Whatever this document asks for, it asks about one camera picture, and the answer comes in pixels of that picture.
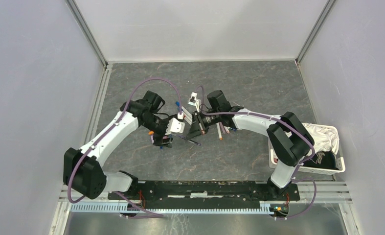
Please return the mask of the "black purple pen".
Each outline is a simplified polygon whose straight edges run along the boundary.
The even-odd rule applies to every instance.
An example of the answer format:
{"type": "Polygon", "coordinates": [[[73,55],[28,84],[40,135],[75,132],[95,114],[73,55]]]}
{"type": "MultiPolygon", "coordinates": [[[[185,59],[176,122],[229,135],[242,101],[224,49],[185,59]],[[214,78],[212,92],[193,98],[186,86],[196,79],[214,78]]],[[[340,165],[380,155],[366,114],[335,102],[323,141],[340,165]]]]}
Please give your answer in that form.
{"type": "Polygon", "coordinates": [[[181,138],[182,140],[184,141],[187,141],[189,143],[192,143],[192,144],[195,144],[197,146],[201,146],[202,144],[200,142],[197,142],[197,141],[194,141],[194,140],[189,140],[187,139],[186,137],[182,136],[182,135],[176,135],[178,138],[181,138]]]}

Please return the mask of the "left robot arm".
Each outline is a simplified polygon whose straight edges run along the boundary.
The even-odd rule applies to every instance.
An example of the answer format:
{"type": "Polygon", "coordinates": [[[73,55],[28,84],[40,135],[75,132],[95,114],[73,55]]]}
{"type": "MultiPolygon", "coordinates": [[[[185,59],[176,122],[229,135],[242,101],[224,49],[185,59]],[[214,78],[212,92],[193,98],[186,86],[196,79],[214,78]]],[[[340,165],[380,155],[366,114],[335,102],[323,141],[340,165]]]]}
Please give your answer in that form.
{"type": "Polygon", "coordinates": [[[147,91],[142,99],[132,100],[128,109],[120,109],[113,120],[91,141],[79,149],[69,148],[64,154],[63,183],[89,199],[102,192],[119,191],[126,199],[138,195],[137,177],[125,171],[104,172],[102,166],[120,143],[143,126],[154,134],[152,143],[172,147],[168,131],[172,116],[160,118],[159,110],[165,101],[147,91]]]}

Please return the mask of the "orange capped white marker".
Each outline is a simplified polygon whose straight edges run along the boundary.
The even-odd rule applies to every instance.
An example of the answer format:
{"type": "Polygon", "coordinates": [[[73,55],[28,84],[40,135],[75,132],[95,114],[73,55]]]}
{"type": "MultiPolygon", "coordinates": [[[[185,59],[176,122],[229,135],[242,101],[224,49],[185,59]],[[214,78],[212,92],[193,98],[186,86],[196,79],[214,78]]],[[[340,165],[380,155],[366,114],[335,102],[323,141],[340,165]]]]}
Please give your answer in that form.
{"type": "Polygon", "coordinates": [[[222,140],[223,139],[222,131],[221,131],[219,124],[216,124],[216,127],[217,127],[218,138],[219,138],[219,140],[222,140]]]}

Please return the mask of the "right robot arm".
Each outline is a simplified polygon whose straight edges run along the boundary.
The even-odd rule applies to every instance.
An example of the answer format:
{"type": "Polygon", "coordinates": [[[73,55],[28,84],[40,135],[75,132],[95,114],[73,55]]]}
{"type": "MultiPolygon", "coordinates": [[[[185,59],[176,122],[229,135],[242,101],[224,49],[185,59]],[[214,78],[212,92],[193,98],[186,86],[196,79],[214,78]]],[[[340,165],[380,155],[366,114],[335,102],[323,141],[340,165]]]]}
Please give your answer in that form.
{"type": "Polygon", "coordinates": [[[221,90],[207,95],[209,109],[192,92],[189,105],[196,111],[184,112],[190,122],[187,139],[208,133],[211,126],[217,128],[219,138],[223,133],[237,130],[247,130],[261,134],[269,142],[278,158],[277,166],[268,179],[267,192],[270,198],[279,200],[287,194],[287,186],[292,181],[302,159],[314,154],[314,138],[292,112],[283,115],[266,115],[245,109],[242,106],[232,106],[221,90]]]}

